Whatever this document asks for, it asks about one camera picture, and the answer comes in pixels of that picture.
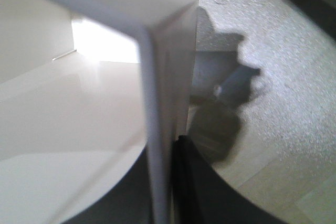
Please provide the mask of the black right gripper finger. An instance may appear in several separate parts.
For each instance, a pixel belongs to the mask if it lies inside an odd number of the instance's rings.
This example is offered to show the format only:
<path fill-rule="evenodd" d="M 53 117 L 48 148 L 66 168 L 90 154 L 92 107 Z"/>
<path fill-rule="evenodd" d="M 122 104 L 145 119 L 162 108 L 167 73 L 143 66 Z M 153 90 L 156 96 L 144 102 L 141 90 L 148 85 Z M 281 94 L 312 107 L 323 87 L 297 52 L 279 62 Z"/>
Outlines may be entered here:
<path fill-rule="evenodd" d="M 180 223 L 282 223 L 226 183 L 181 135 L 173 144 L 173 193 Z"/>

